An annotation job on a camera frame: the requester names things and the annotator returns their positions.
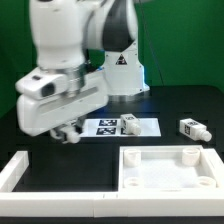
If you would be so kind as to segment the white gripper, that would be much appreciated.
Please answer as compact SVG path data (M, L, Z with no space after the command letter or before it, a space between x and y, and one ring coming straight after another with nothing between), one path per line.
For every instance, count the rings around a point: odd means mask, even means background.
M37 136L104 107L108 102L108 90L102 71L84 76L85 85L80 92L68 96L68 89L60 94L40 100L21 94L17 101L20 129Z

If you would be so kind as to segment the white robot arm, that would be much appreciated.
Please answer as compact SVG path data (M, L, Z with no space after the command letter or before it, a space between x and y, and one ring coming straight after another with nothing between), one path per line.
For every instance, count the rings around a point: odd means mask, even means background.
M135 0L30 0L37 67L17 81L20 129L74 137L110 100L146 95Z

